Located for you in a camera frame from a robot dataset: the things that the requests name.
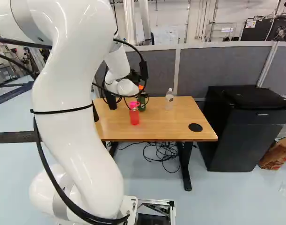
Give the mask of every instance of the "light blue floor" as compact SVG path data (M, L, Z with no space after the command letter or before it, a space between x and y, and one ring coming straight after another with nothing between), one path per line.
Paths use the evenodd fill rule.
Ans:
M30 92L0 105L0 132L32 129ZM176 224L286 225L286 164L277 172L258 167L248 173L207 172L195 149L189 165L193 191L185 192L180 173L169 174L161 164L145 161L143 146L132 146L116 155L125 194L174 199ZM46 154L54 162L48 151ZM154 150L147 154L152 156ZM174 169L177 163L171 161L166 166ZM34 143L0 144L0 225L54 224L28 198L31 180L41 169Z
M30 75L27 75L27 76L23 76L23 77L21 77L21 78L19 78L17 80L11 81L11 82L9 82L7 84L27 83L29 81L33 81L33 79L31 78ZM12 90L17 89L17 88L19 88L19 86L17 86L17 87L8 87L8 88L0 88L0 95L6 94L6 93L8 93L8 92L10 92Z

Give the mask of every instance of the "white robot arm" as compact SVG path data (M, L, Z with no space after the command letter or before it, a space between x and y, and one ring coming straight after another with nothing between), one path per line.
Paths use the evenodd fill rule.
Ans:
M115 31L108 0L0 0L3 37L53 46L33 85L35 112L90 105L91 84L103 60L110 68L109 90L138 93L131 81L116 81L130 68L123 46L113 44ZM67 196L95 216L117 218L120 211L125 216L123 177L96 132L92 108L35 118L44 144L60 164L52 171ZM86 223L63 206L45 172L34 179L29 193L41 211Z

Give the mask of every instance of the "fan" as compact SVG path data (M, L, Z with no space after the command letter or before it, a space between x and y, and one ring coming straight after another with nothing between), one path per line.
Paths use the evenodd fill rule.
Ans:
M286 26L279 26L275 32L275 36L272 40L274 41L284 41L286 35Z

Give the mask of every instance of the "wooden table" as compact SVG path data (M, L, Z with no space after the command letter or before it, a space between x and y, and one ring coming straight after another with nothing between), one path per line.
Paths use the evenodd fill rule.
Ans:
M191 191L191 179L188 164L191 156L193 141L216 141L217 135L200 111L192 97L175 97L171 110L166 110L165 97L150 97L147 109L139 113L139 124L130 123L129 109L121 101L116 110L110 110L104 101L94 100L99 115L95 123L102 141L111 141L110 154L114 157L118 142L176 142L184 189ZM202 126L201 132L189 129L191 123Z

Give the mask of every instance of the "black mini fridge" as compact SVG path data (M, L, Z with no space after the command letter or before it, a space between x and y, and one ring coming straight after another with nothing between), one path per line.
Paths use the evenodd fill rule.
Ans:
M198 143L207 170L249 172L286 123L286 98L256 86L212 86L203 113L219 138Z

